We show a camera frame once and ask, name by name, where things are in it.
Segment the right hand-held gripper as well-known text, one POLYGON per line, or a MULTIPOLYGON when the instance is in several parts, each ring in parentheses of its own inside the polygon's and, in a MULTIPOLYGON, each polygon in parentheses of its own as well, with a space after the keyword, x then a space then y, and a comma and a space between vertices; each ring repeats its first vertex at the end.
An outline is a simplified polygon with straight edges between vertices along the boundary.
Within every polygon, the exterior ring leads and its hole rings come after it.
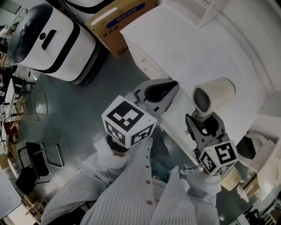
POLYGON ((238 152, 233 140, 226 133, 222 119, 211 114, 200 125, 200 121, 186 114, 187 130, 197 146, 196 158, 208 174, 217 175, 228 171, 237 161, 238 152))

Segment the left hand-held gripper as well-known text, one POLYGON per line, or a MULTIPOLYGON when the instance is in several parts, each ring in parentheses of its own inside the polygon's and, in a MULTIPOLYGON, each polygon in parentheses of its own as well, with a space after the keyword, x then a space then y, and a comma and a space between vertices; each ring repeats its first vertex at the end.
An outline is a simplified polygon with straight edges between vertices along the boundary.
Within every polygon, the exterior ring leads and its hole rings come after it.
POLYGON ((130 148, 150 137, 179 90, 172 79, 147 80, 119 95, 102 114, 111 148, 130 148))

